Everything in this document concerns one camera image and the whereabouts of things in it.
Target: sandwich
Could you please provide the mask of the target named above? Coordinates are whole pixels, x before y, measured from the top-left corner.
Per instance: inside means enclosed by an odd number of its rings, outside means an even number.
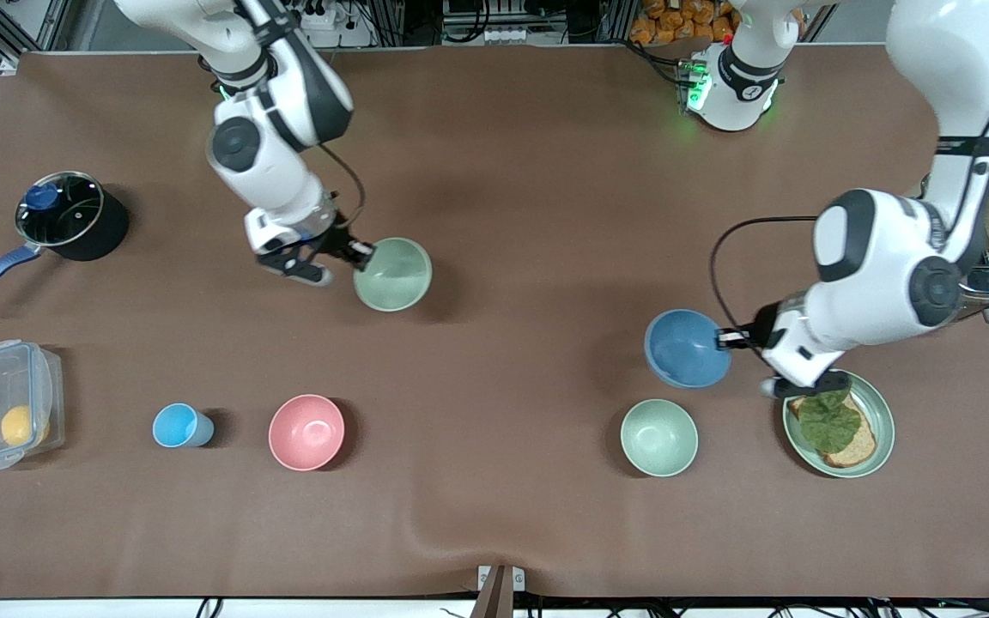
[[[833,467],[853,467],[876,453],[876,435],[849,390],[820,392],[788,403],[800,432]]]

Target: brown table surface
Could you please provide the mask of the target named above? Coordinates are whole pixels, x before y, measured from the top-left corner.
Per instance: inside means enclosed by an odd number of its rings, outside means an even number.
[[[764,121],[723,134],[624,50],[340,54],[368,184],[364,239],[427,247],[415,309],[255,265],[243,203],[204,159],[215,95],[191,56],[27,56],[0,79],[0,255],[28,183],[82,169],[130,206],[110,257],[55,255],[0,281],[0,340],[57,349],[63,449],[0,473],[0,597],[413,595],[526,568],[545,595],[989,596],[989,327],[857,349],[895,412],[879,473],[832,480],[782,438],[749,354],[704,391],[664,386],[644,329],[722,314],[707,251],[754,215],[816,214],[855,186],[906,191],[931,111],[880,47],[802,48]],[[307,154],[352,208],[346,177]],[[738,235],[742,316],[814,281],[810,226]],[[335,398],[347,445],[294,473],[266,428]],[[623,412],[681,403],[687,472],[629,472]],[[164,451],[150,422],[212,410],[215,447]]]

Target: pink bowl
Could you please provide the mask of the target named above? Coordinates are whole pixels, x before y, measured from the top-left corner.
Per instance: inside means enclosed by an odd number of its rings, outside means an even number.
[[[299,395],[289,399],[270,423],[270,450],[290,470],[325,466],[342,447],[345,423],[330,399]]]

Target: green indicator light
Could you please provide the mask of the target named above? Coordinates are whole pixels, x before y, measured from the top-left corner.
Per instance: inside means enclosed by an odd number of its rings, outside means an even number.
[[[705,75],[703,82],[689,90],[689,108],[700,110],[704,106],[704,99],[707,98],[707,91],[712,89],[712,76]]]
[[[761,106],[762,112],[765,112],[773,105],[773,94],[777,91],[777,85],[780,81],[774,81],[773,86],[769,87],[768,93],[766,93],[766,102],[764,106]]]

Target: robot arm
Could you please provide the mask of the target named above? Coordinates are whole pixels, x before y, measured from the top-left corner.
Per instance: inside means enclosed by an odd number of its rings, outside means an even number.
[[[923,196],[855,189],[816,220],[820,282],[765,306],[744,329],[789,386],[816,387],[848,349],[949,323],[959,282],[986,249],[989,191],[989,0],[900,1],[888,52],[937,114]]]
[[[713,43],[694,55],[704,73],[683,93],[686,109],[714,128],[744,130],[773,102],[777,75],[800,39],[793,9],[835,4],[836,0],[731,0],[743,20],[730,44]]]
[[[230,98],[215,107],[209,164],[250,204],[247,238],[267,269],[310,285],[334,255],[364,269],[373,248],[349,234],[301,152],[345,133],[353,101],[279,0],[117,0],[129,19],[185,40]]]

